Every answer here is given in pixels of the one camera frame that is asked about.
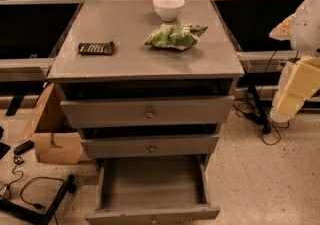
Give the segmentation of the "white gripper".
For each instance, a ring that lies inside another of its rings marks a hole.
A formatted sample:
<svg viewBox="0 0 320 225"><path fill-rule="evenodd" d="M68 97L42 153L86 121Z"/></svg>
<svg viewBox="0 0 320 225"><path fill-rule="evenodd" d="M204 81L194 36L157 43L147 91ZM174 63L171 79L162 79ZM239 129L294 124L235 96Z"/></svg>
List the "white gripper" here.
<svg viewBox="0 0 320 225"><path fill-rule="evenodd" d="M287 62L272 101L271 119L275 122L287 122L319 89L319 57L307 55L296 63Z"/></svg>

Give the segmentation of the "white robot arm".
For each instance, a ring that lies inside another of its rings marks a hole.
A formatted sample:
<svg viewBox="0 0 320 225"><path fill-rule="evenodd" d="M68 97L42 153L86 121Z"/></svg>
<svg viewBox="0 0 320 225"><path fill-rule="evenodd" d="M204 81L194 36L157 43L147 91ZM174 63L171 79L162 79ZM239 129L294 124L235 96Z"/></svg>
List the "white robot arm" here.
<svg viewBox="0 0 320 225"><path fill-rule="evenodd" d="M287 122L320 90L320 0L304 0L297 10L270 33L275 40L289 40L301 58L282 69L270 117Z"/></svg>

